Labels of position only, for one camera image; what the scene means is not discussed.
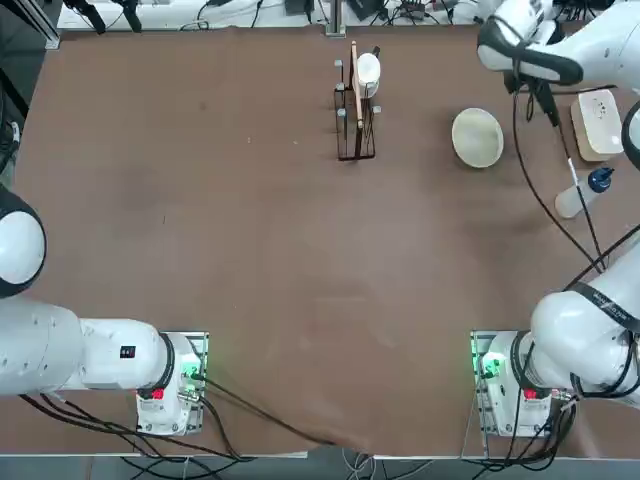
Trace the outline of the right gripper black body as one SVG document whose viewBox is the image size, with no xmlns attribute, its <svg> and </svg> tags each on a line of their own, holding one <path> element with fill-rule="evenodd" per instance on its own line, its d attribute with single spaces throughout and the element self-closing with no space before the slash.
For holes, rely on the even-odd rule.
<svg viewBox="0 0 640 480">
<path fill-rule="evenodd" d="M 510 71 L 507 73 L 507 92 L 509 94 L 515 92 L 528 92 L 532 95 L 546 94 L 550 92 L 550 86 L 544 79 Z"/>
</svg>

